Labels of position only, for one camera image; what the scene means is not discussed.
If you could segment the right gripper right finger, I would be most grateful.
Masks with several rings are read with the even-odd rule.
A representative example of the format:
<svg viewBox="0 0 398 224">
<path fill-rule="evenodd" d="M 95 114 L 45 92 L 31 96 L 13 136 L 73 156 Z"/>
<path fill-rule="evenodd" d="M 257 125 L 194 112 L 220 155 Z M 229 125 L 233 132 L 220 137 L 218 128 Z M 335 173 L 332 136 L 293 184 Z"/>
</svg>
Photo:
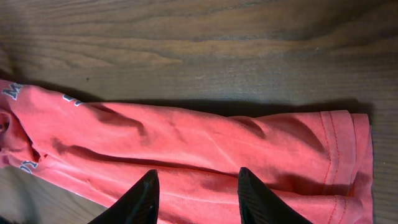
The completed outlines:
<svg viewBox="0 0 398 224">
<path fill-rule="evenodd" d="M 311 224 L 246 167 L 239 171 L 238 199 L 242 224 Z"/>
</svg>

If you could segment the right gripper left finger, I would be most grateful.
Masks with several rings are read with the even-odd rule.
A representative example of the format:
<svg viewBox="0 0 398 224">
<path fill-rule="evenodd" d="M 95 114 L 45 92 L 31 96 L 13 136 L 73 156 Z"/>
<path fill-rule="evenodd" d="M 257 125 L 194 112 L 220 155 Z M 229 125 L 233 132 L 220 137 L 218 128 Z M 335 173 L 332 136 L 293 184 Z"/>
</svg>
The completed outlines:
<svg viewBox="0 0 398 224">
<path fill-rule="evenodd" d="M 155 169 L 142 176 L 117 202 L 88 224 L 156 224 L 160 184 Z"/>
</svg>

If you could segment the red orange t-shirt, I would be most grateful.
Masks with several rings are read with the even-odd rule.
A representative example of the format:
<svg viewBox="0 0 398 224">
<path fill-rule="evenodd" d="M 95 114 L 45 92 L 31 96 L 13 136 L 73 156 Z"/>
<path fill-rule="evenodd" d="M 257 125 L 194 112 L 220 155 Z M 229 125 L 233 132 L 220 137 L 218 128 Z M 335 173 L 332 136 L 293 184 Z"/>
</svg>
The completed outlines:
<svg viewBox="0 0 398 224">
<path fill-rule="evenodd" d="M 106 207 L 155 169 L 161 223 L 239 223 L 247 167 L 313 223 L 373 222 L 371 127 L 347 111 L 224 117 L 3 80 L 1 165 Z"/>
</svg>

